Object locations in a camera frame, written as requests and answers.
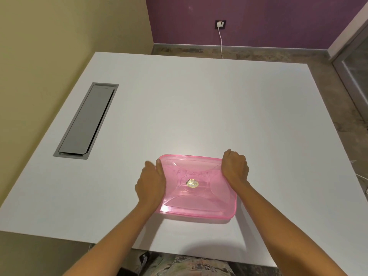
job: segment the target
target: person's left hand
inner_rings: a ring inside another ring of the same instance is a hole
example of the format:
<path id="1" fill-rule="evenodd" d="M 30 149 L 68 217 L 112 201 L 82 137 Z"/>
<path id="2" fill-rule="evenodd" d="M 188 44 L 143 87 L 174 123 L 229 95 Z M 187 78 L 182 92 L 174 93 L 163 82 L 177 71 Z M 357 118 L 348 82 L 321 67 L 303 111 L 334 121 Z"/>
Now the person's left hand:
<path id="1" fill-rule="evenodd" d="M 166 191 L 166 178 L 160 159 L 157 159 L 156 166 L 149 161 L 145 162 L 135 189 L 139 204 L 154 213 L 161 204 Z"/>

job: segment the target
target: person's right hand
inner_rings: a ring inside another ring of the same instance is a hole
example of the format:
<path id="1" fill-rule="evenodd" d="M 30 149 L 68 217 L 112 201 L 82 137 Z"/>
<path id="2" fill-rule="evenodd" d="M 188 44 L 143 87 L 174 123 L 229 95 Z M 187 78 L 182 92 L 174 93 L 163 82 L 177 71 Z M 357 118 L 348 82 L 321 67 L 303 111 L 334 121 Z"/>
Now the person's right hand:
<path id="1" fill-rule="evenodd" d="M 242 187 L 249 186 L 247 181 L 249 167 L 244 155 L 228 149 L 222 157 L 221 171 L 223 176 L 235 192 L 239 192 Z"/>

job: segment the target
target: hand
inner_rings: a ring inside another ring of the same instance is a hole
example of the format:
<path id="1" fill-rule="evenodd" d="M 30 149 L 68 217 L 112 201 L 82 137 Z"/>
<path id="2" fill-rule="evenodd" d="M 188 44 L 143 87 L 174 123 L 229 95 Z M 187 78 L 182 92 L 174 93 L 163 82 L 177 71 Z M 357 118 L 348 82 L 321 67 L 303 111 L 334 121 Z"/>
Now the hand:
<path id="1" fill-rule="evenodd" d="M 242 187 L 250 186 L 246 180 L 249 172 L 248 163 L 245 156 L 239 155 L 238 152 L 231 151 L 231 149 L 225 151 L 222 157 L 221 171 L 236 193 Z"/>
<path id="2" fill-rule="evenodd" d="M 153 163 L 146 161 L 136 184 L 139 204 L 154 213 L 162 202 L 166 191 L 166 178 L 160 159 Z"/>

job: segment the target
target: baseboard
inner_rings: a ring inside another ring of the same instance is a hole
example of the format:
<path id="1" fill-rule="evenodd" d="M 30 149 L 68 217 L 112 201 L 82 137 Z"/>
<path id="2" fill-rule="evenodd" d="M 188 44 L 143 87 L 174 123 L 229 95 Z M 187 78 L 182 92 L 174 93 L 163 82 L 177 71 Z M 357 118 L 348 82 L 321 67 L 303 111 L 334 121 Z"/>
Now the baseboard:
<path id="1" fill-rule="evenodd" d="M 177 44 L 177 43 L 154 43 L 155 46 L 183 46 L 192 48 L 203 48 L 203 47 L 220 47 L 219 45 L 203 45 L 203 44 Z M 262 46 L 222 46 L 223 48 L 259 48 L 259 49 L 275 49 L 275 50 L 314 50 L 314 51 L 327 51 L 327 49 L 317 49 L 317 48 L 288 48 L 288 47 L 262 47 Z"/>

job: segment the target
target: electrical outlet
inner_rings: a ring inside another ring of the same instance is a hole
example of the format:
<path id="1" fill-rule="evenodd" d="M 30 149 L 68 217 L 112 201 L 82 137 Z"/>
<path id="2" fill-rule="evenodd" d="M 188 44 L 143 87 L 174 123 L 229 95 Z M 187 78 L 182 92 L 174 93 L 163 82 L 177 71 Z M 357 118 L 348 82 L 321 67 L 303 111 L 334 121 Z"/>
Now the electrical outlet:
<path id="1" fill-rule="evenodd" d="M 216 20 L 216 21 L 214 22 L 214 28 L 215 28 L 216 30 L 218 29 L 217 23 L 221 23 L 220 30 L 225 29 L 225 26 L 226 26 L 226 20 Z"/>

